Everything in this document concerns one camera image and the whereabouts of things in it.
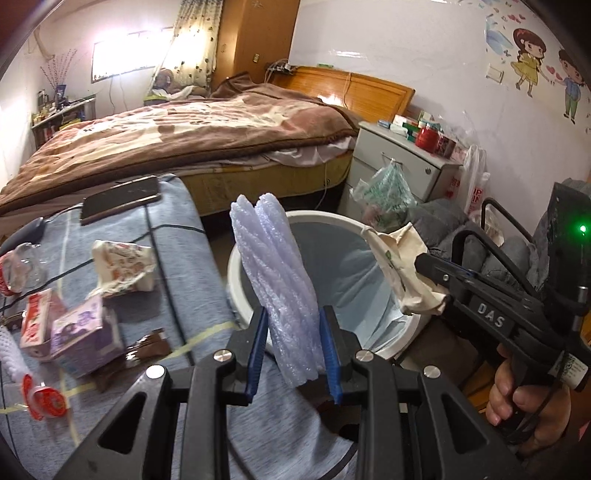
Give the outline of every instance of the cartoon girl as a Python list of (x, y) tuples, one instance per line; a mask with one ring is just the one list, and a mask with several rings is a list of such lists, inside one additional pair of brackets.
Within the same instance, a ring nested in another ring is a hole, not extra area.
[(513, 32), (513, 40), (515, 40), (515, 45), (519, 48), (517, 61), (511, 62), (516, 74), (520, 76), (515, 86), (518, 90), (521, 90), (521, 84), (527, 80), (530, 84), (527, 94), (531, 97), (531, 89), (534, 85), (538, 85), (538, 72), (546, 81), (552, 83), (541, 70), (544, 53), (546, 53), (546, 44), (538, 35), (526, 28), (517, 28)]

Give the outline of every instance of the decorative branch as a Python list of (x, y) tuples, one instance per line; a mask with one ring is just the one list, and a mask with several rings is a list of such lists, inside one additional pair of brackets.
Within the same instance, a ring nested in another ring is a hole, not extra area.
[(47, 62), (46, 67), (41, 67), (41, 71), (45, 78), (49, 81), (53, 90), (57, 89), (58, 85), (63, 84), (66, 81), (68, 70), (72, 64), (73, 58), (76, 56), (78, 50), (76, 48), (68, 50), (67, 53), (59, 55), (59, 57), (53, 57)]

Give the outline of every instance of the wooden wardrobe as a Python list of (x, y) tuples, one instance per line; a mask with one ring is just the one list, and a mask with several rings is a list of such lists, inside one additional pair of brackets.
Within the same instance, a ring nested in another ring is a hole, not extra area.
[(287, 58), (300, 0), (224, 0), (212, 88), (250, 72), (262, 83), (272, 62)]

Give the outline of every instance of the drawer handle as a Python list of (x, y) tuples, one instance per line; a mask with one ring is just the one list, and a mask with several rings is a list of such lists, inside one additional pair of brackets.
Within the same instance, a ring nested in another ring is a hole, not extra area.
[(396, 165), (400, 165), (401, 167), (404, 166), (404, 163), (394, 160), (392, 157), (387, 156), (384, 152), (382, 152), (382, 160), (384, 161), (384, 167), (387, 167), (388, 163), (391, 161), (393, 161)]

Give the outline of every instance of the white nightstand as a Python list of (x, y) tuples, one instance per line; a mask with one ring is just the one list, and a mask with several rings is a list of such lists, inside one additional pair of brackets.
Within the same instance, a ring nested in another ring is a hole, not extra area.
[(460, 167), (457, 162), (430, 154), (378, 124), (361, 122), (359, 126), (351, 170), (339, 206), (341, 215), (361, 219), (362, 209), (350, 197), (349, 189), (356, 187), (360, 179), (369, 181), (391, 158), (402, 164), (404, 177), (419, 202), (445, 195)]

